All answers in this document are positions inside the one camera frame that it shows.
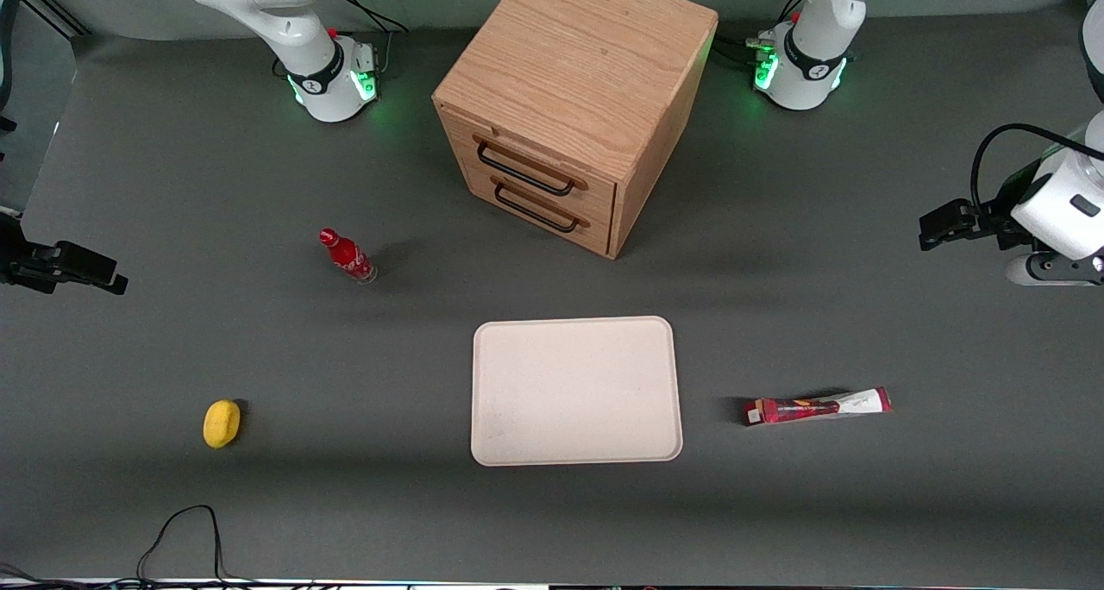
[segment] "white tray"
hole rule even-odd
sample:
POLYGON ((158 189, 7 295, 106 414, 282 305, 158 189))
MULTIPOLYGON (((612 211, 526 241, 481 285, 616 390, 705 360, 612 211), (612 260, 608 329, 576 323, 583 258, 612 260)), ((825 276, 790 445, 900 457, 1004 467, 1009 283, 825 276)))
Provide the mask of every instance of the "white tray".
POLYGON ((658 316, 486 323, 471 382, 481 465, 670 461, 682 451, 673 335, 658 316))

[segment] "wooden box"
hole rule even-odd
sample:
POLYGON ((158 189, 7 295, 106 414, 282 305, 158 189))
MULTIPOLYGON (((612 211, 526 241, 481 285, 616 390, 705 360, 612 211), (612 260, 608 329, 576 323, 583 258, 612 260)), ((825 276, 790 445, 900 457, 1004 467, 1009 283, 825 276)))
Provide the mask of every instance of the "wooden box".
POLYGON ((686 0, 502 0, 433 94, 468 188, 617 257, 715 30, 686 0))

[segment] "drawer handle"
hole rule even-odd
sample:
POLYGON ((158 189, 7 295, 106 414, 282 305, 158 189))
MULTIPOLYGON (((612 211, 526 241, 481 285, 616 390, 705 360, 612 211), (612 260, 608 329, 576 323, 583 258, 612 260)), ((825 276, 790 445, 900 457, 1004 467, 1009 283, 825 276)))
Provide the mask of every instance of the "drawer handle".
POLYGON ((540 221, 542 224, 548 225, 552 230, 555 230, 556 232, 563 232, 564 234, 573 232, 575 228, 578 226, 578 220, 576 219, 572 220, 571 225, 560 225, 555 221, 552 221, 551 219, 544 219, 543 217, 534 213, 533 211, 527 209, 526 207, 522 207, 517 202, 507 200, 506 198, 502 197, 502 189, 505 188, 506 186, 501 185, 501 182, 499 182, 498 186, 495 187, 495 199, 508 206, 509 208, 518 211, 519 213, 532 219, 533 221, 540 221))
POLYGON ((498 162, 495 159, 488 157, 487 155, 484 154, 486 152, 486 150, 487 150, 487 143, 480 141, 479 150, 476 151, 476 156, 479 157, 479 160, 482 161, 484 165, 488 165, 502 173, 512 176, 513 178, 517 178, 518 180, 527 185, 532 185, 533 187, 540 189, 541 191, 544 191, 545 193, 552 193, 558 198, 563 198, 567 193, 571 193, 571 190, 575 188, 574 180, 569 180, 567 186, 564 187, 563 189, 556 189, 555 187, 550 187, 548 185, 544 185, 540 180, 537 180, 535 178, 529 175, 521 173, 520 171, 511 168, 510 166, 498 162))

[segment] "snack bar wrapper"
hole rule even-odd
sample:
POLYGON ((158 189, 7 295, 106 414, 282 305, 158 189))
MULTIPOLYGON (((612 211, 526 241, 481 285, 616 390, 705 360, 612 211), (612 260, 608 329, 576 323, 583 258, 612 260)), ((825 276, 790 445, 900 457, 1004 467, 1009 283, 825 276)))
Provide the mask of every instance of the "snack bar wrapper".
POLYGON ((747 425, 754 426, 797 420, 827 420, 868 413, 888 413, 893 408, 890 405, 890 397, 885 394, 885 388, 874 388, 799 400, 761 398, 744 405, 744 417, 747 419, 747 425))

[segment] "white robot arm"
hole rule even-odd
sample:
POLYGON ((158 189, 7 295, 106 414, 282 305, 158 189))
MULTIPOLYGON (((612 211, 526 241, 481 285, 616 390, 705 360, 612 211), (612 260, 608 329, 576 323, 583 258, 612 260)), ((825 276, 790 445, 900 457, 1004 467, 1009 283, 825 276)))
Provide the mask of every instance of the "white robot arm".
POLYGON ((307 8, 320 0, 195 0, 252 29, 287 67, 296 98, 315 118, 351 118, 376 97, 375 54, 331 36, 307 8))
POLYGON ((845 52, 867 19, 863 0, 806 0, 799 20, 783 20, 749 46, 761 49, 755 89, 778 105, 811 109, 839 86, 845 52))
MULTIPOLYGON (((1092 6, 1082 25, 1089 77, 1104 101, 1104 3, 1092 6)), ((1026 286, 1104 285, 1104 112, 1068 139, 1031 125, 1005 125, 985 138, 970 173, 970 200, 952 200, 920 220, 920 247, 997 236, 1001 250, 1029 245, 1005 275, 1026 286), (997 197, 981 203, 977 172, 989 143, 1008 130, 1054 141, 1041 158, 1009 177, 997 197)))

